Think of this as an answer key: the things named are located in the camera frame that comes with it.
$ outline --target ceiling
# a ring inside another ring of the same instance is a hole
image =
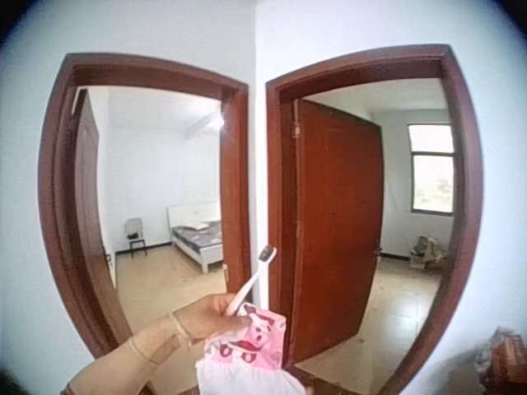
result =
[[[220,101],[185,93],[110,86],[108,116],[111,128],[185,130],[219,112]]]
[[[447,109],[441,80],[437,78],[372,82],[319,93],[306,99],[353,114],[387,110]]]

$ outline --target black chair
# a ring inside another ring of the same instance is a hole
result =
[[[147,244],[145,243],[145,239],[142,235],[142,219],[141,218],[130,218],[126,221],[126,224],[124,225],[124,229],[126,231],[126,238],[128,239],[128,242],[130,243],[130,252],[132,253],[133,258],[133,246],[135,244],[142,244],[142,247],[139,249],[142,249],[145,253],[145,256],[148,255],[147,251]]]

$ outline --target white cloth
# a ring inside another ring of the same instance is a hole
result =
[[[285,370],[255,368],[215,360],[196,363],[201,395],[305,395],[305,388]]]

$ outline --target brown door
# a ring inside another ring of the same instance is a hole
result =
[[[295,102],[298,246],[291,358],[357,334],[375,272],[383,202],[380,128]]]
[[[96,173],[99,133],[86,90],[79,92],[75,115],[74,118],[80,118],[77,119],[74,190],[84,261],[79,268],[85,271],[86,294],[97,299],[94,306],[100,306],[100,321],[112,323],[111,328],[105,326],[106,330],[111,331],[117,343],[122,343],[132,333],[111,281],[100,232]]]

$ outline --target window frame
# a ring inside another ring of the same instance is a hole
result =
[[[410,136],[410,126],[415,125],[438,125],[438,126],[450,126],[450,133],[452,134],[452,142],[454,143],[454,152],[435,152],[435,151],[413,151],[412,150],[412,138]],[[410,212],[412,214],[427,214],[430,216],[454,216],[454,209],[455,209],[455,196],[456,196],[456,169],[455,169],[455,142],[454,142],[454,134],[452,133],[452,125],[448,122],[414,122],[414,123],[408,123],[406,125],[406,129],[408,131],[408,144],[410,148],[410,167],[412,171],[412,197],[410,200]],[[435,210],[423,210],[421,208],[415,208],[414,207],[414,199],[415,199],[415,169],[413,165],[413,158],[414,156],[443,156],[443,157],[450,157],[452,158],[452,166],[454,168],[454,174],[452,178],[453,183],[453,190],[452,190],[452,210],[451,211],[435,211]]]

